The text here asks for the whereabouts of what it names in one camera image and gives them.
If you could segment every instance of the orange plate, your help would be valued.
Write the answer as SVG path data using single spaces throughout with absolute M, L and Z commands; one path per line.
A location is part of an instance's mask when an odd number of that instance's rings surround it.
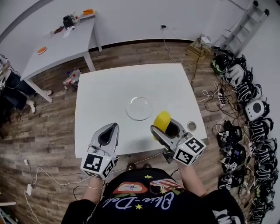
M 46 50 L 47 50 L 47 47 L 42 47 L 39 51 L 37 51 L 37 53 L 42 54 Z

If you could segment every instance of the jeans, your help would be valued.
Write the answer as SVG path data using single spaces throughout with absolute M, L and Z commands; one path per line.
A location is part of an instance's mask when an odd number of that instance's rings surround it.
M 35 93 L 25 81 L 15 73 L 11 72 L 6 81 L 6 87 L 3 91 L 4 97 L 17 109 L 22 110 L 25 107 L 27 97 L 22 93 L 30 96 Z

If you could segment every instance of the ladder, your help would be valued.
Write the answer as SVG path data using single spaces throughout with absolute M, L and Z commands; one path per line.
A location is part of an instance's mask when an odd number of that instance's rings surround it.
M 270 14 L 268 9 L 262 11 L 258 8 L 258 5 L 258 1 L 254 1 L 252 6 L 245 11 L 240 22 L 229 37 L 223 35 L 226 40 L 222 43 L 221 49 L 228 49 L 235 56 L 239 55 Z

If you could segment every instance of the white wall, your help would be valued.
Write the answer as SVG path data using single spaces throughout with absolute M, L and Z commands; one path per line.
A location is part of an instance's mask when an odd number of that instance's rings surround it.
M 222 7 L 231 12 L 231 17 L 218 19 L 217 23 L 221 24 L 213 26 L 210 20 L 220 18 L 219 13 L 213 15 L 213 12 L 217 6 L 222 9 L 220 4 L 223 2 Z M 22 73 L 39 40 L 62 25 L 64 15 L 73 11 L 81 14 L 87 8 L 98 12 L 97 25 L 102 45 L 161 39 L 161 24 L 167 25 L 179 39 L 194 40 L 201 33 L 216 37 L 223 28 L 230 28 L 241 12 L 227 0 L 54 0 L 23 20 L 0 43 L 0 53 L 8 57 L 13 67 Z M 166 30 L 164 35 L 175 38 Z M 90 47 L 95 46 L 94 42 L 90 44 Z
M 280 6 L 275 0 L 259 0 L 260 7 L 268 8 L 270 15 L 249 44 L 242 51 L 248 65 L 253 66 L 254 82 L 262 86 L 263 99 L 267 97 L 270 104 L 270 117 L 274 121 L 274 129 L 269 137 L 280 141 Z M 276 224 L 280 220 L 280 181 L 274 186 L 276 191 L 273 200 L 275 210 L 266 214 L 264 224 Z
M 39 0 L 0 0 L 0 34 L 25 10 Z

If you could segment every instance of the sneaker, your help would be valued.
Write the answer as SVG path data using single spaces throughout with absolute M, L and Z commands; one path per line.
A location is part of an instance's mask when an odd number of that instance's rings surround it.
M 51 90 L 44 90 L 44 92 L 45 92 L 48 96 L 50 96 L 50 95 L 53 93 L 53 91 L 51 91 Z
M 32 113 L 36 113 L 36 107 L 35 107 L 35 102 L 32 100 L 27 100 L 26 104 L 28 104 L 31 107 L 31 111 Z
M 148 164 L 148 163 L 145 163 L 143 168 L 152 168 L 152 166 L 150 164 Z
M 136 165 L 134 163 L 129 163 L 126 167 L 126 171 L 135 170 L 135 169 L 136 169 Z

